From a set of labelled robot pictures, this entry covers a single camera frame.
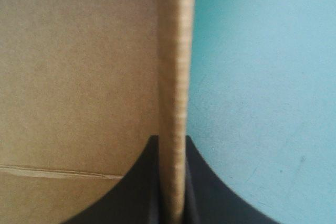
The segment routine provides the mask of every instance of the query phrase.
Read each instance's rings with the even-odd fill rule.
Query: brown cardboard
[[[194,0],[158,0],[160,182],[166,223],[182,222]]]
[[[60,223],[94,203],[118,181],[1,174],[0,223]]]
[[[125,174],[158,133],[156,65],[156,0],[0,0],[0,165]],[[43,176],[0,171],[0,223],[57,223],[115,184]]]

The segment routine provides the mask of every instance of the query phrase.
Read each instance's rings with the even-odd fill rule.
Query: teal surface
[[[188,134],[281,223],[336,223],[336,0],[196,0]]]

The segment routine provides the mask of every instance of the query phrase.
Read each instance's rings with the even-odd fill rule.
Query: cardboard box
[[[0,223],[59,223],[158,133],[156,0],[0,0]]]

